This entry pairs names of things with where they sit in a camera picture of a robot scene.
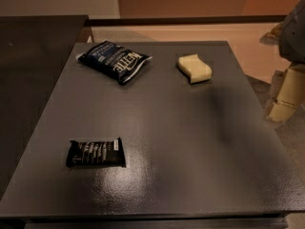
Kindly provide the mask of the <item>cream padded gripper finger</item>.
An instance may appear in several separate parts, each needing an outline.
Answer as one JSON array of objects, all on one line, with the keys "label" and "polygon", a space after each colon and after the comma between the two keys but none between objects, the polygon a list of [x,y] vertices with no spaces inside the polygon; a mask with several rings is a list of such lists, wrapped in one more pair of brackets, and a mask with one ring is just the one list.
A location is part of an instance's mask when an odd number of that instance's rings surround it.
[{"label": "cream padded gripper finger", "polygon": [[304,100],[305,65],[292,63],[284,72],[274,72],[266,117],[272,122],[284,123]]}]

